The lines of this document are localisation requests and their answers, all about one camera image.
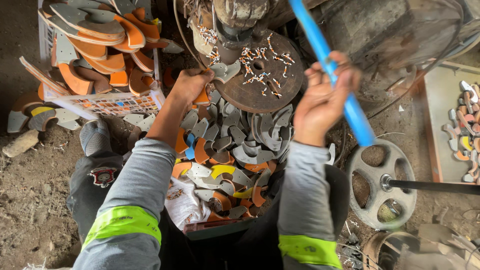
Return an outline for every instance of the white plastic crate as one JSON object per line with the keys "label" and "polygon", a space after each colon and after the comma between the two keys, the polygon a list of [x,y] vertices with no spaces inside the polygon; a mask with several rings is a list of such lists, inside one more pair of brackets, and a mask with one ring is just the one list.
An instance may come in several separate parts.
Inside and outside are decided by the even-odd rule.
{"label": "white plastic crate", "polygon": [[[38,8],[43,0],[38,0]],[[40,41],[40,68],[48,74],[50,65],[50,50],[53,47],[54,28],[49,27],[38,16],[38,35]],[[154,52],[155,79],[159,80],[158,51]],[[150,90],[146,96],[137,97],[132,93],[105,93],[98,95],[59,96],[45,84],[43,85],[45,101],[53,102],[71,110],[87,120],[98,119],[98,115],[124,116],[129,113],[151,113],[162,108],[165,96],[159,91]]]}

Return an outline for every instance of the sleeve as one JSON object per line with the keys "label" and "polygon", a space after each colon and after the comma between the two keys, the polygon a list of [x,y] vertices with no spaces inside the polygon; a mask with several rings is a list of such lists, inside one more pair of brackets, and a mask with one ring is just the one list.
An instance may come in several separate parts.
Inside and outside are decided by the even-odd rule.
{"label": "sleeve", "polygon": [[176,153],[139,140],[109,190],[73,269],[159,269],[158,228]]}
{"label": "sleeve", "polygon": [[285,269],[342,269],[330,213],[328,150],[292,141],[278,213]]}

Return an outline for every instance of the blue plastic piece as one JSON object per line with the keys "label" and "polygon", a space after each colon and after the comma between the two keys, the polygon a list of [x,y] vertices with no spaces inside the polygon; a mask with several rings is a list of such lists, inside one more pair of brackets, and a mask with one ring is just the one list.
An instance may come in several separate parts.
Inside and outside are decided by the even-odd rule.
{"label": "blue plastic piece", "polygon": [[[330,77],[332,87],[334,87],[337,80],[337,76],[334,74],[337,64],[328,57],[331,50],[322,35],[322,32],[320,32],[320,29],[310,13],[305,9],[301,0],[288,0],[288,2],[293,9],[293,13],[295,13],[295,16],[297,17],[298,22],[302,25],[305,35],[307,36],[318,61],[322,64],[324,71]],[[360,104],[353,93],[351,93],[345,101],[343,112],[359,145],[371,146],[374,140],[372,127],[370,126],[370,123],[368,123],[367,117],[363,113]]]}
{"label": "blue plastic piece", "polygon": [[195,158],[195,150],[193,149],[194,140],[195,136],[192,133],[188,134],[187,141],[185,142],[185,144],[188,146],[188,149],[185,150],[185,156],[187,156],[189,160]]}

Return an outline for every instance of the rusty machine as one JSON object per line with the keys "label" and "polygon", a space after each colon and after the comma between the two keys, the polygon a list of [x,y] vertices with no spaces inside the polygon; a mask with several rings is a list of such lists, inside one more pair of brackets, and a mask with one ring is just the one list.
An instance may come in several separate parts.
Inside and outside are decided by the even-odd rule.
{"label": "rusty machine", "polygon": [[[225,84],[215,82],[228,102],[264,113],[284,107],[297,95],[304,67],[315,59],[301,27],[292,28],[289,23],[287,31],[285,23],[295,18],[287,0],[176,3],[188,15],[193,42],[205,66],[240,60],[242,69],[235,77]],[[395,97],[392,89],[410,88],[420,64],[459,55],[480,41],[478,0],[303,3],[326,32],[331,47],[348,53],[364,71],[358,96],[366,110],[390,103]],[[272,31],[279,27],[290,38]]]}

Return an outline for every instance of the handwheel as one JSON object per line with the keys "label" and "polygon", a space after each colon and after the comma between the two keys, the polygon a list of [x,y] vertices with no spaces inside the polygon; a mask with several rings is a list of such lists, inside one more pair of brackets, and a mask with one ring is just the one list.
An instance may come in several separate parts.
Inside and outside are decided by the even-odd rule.
{"label": "handwheel", "polygon": [[[382,139],[375,139],[374,145],[381,146],[386,151],[385,158],[378,167],[367,165],[361,159],[361,154],[367,147],[357,146],[348,157],[346,173],[350,180],[350,207],[358,218],[372,228],[378,230],[396,229],[405,224],[412,215],[417,202],[417,190],[404,191],[397,187],[386,189],[382,187],[382,182],[388,178],[395,179],[395,163],[397,160],[400,160],[404,167],[407,181],[415,181],[415,175],[410,162],[398,146]],[[360,173],[370,185],[370,196],[364,208],[360,207],[353,194],[352,174],[354,171]],[[402,207],[402,212],[393,221],[380,222],[377,218],[378,209],[388,199],[395,200]]]}

